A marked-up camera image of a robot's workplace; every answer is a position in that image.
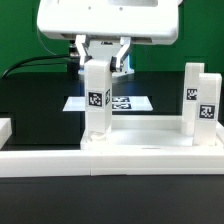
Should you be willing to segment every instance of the black table surface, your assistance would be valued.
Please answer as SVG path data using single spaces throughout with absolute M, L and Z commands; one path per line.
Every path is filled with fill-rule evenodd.
M 181 72 L 137 75 L 134 82 L 114 86 L 114 93 L 151 97 L 154 111 L 149 114 L 181 114 Z M 64 97 L 82 94 L 82 84 L 77 83 L 65 74 L 47 73 L 20 73 L 0 81 L 0 115 L 14 119 L 13 137 L 3 150 L 36 149 L 41 148 L 42 144 L 45 144 L 44 148 L 48 145 L 49 149 L 60 149 L 60 144 L 67 140 L 71 149 L 78 147 L 76 141 L 79 141 L 83 128 L 80 115 L 69 114 L 68 118 L 55 112 L 63 107 Z M 60 127 L 62 129 L 57 127 L 58 130 L 51 133 L 53 137 L 57 132 L 67 132 L 61 142 L 52 144 L 45 136 L 37 136 L 37 132 L 31 132 L 28 136 L 20 135 L 19 130 L 26 133 L 32 125 L 41 128 L 41 124 L 38 126 L 40 105 L 49 109 L 51 122 L 60 118 L 67 125 L 77 119 L 80 123 L 78 128 L 77 124 L 68 130 L 64 126 Z M 221 109 L 220 121 L 223 120 Z M 42 113 L 40 119 L 47 120 L 48 116 Z M 27 126 L 22 125 L 27 114 Z M 71 140 L 72 135 L 66 137 L 74 130 L 78 132 L 75 141 Z M 0 224 L 223 224 L 223 208 L 223 175 L 0 179 Z

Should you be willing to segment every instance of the green wall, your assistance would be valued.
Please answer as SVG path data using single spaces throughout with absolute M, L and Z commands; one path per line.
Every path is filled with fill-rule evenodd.
M 48 55 L 36 35 L 39 0 L 0 1 L 0 73 L 10 65 Z M 208 72 L 224 72 L 224 1 L 187 0 L 180 7 L 180 34 L 172 46 L 134 46 L 136 71 L 183 71 L 186 62 L 205 62 Z M 52 51 L 67 53 L 66 41 L 48 40 Z M 64 65 L 26 68 L 26 71 L 65 71 Z

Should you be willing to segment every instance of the white plastic part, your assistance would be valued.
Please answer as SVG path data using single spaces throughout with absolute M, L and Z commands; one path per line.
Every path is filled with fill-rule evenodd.
M 194 130 L 195 145 L 215 145 L 216 125 L 222 85 L 220 74 L 200 74 L 197 113 Z
M 1 118 L 0 119 L 0 149 L 6 143 L 8 138 L 12 134 L 11 119 Z
M 144 44 L 172 44 L 178 37 L 178 2 L 41 0 L 37 24 L 53 39 L 71 40 L 83 34 L 92 38 L 133 37 L 134 42 Z
M 175 132 L 189 142 L 190 137 L 181 135 L 181 120 L 176 116 L 113 116 L 112 126 L 124 132 Z M 98 142 L 95 150 L 3 151 L 0 177 L 224 174 L 224 128 L 218 123 L 216 130 L 215 146 L 187 146 L 182 142 L 182 146 L 167 147 L 158 139 L 157 146 L 126 144 L 110 149 Z
M 152 111 L 152 110 L 153 110 L 152 105 L 147 96 L 112 97 L 112 111 Z M 85 111 L 85 97 L 69 97 L 64 106 L 63 111 L 64 112 Z
M 87 49 L 88 55 L 91 55 L 94 59 L 100 60 L 111 60 L 111 56 L 117 55 L 121 48 L 119 42 L 110 42 L 110 41 L 91 41 L 90 46 Z M 123 62 L 123 68 L 121 72 L 114 72 L 114 77 L 123 77 L 129 74 L 133 74 L 134 70 L 130 68 L 130 58 L 129 56 Z M 83 75 L 84 71 L 79 70 L 79 75 Z
M 197 108 L 199 73 L 204 72 L 204 63 L 187 63 L 185 66 L 184 98 L 181 132 L 188 136 L 194 134 L 194 122 Z
M 85 127 L 88 136 L 105 135 L 112 122 L 112 74 L 110 62 L 85 63 Z

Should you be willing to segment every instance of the black surface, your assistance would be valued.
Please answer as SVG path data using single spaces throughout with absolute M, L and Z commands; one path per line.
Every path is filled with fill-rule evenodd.
M 223 176 L 0 179 L 1 224 L 223 224 Z

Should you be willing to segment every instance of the white base platform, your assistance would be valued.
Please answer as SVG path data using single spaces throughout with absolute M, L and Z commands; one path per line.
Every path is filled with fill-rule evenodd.
M 11 120 L 10 118 L 0 119 L 0 149 L 6 143 L 10 135 L 12 134 Z
M 84 136 L 83 150 L 0 152 L 0 177 L 224 174 L 224 128 L 217 125 L 216 146 L 192 146 L 192 139 L 180 134 L 180 121 L 176 116 L 114 116 L 112 135 L 127 133 L 128 145 L 112 136 L 106 143 L 87 144 Z

